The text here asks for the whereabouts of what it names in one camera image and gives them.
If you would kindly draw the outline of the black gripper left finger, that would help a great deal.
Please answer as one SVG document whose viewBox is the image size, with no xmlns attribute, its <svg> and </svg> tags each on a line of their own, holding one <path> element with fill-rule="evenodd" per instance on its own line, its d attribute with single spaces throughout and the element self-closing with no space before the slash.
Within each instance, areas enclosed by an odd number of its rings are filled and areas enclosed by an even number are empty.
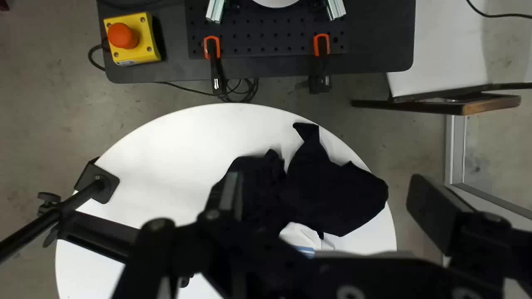
<svg viewBox="0 0 532 299">
<path fill-rule="evenodd" d="M 201 226 L 209 241 L 206 279 L 224 299 L 244 299 L 242 246 L 239 236 L 242 213 L 242 178 L 229 171 L 217 199 L 207 203 Z"/>
</svg>

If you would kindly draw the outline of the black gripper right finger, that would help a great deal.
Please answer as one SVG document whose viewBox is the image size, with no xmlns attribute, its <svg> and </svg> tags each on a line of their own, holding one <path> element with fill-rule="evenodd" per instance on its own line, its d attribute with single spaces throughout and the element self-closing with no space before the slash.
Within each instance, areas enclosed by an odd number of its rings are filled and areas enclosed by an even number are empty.
<svg viewBox="0 0 532 299">
<path fill-rule="evenodd" d="M 506 279 L 532 296 L 532 233 L 478 211 L 422 174 L 408 183 L 405 208 L 448 257 L 437 286 L 443 297 L 501 297 Z"/>
</svg>

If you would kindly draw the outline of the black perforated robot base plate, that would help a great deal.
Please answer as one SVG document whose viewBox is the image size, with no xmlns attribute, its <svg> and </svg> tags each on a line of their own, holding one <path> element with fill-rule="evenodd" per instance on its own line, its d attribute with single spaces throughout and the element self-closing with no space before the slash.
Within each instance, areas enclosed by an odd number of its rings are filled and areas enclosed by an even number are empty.
<svg viewBox="0 0 532 299">
<path fill-rule="evenodd" d="M 161 60 L 117 66 L 106 61 L 114 83 L 201 81 L 210 76 L 202 38 L 220 40 L 229 78 L 305 76 L 312 68 L 312 36 L 325 33 L 325 71 L 402 71 L 413 61 L 415 0 L 343 0 L 345 15 L 329 20 L 320 0 L 299 0 L 269 10 L 252 0 L 225 0 L 222 20 L 204 18 L 207 0 L 96 0 L 97 17 L 146 12 Z"/>
</svg>

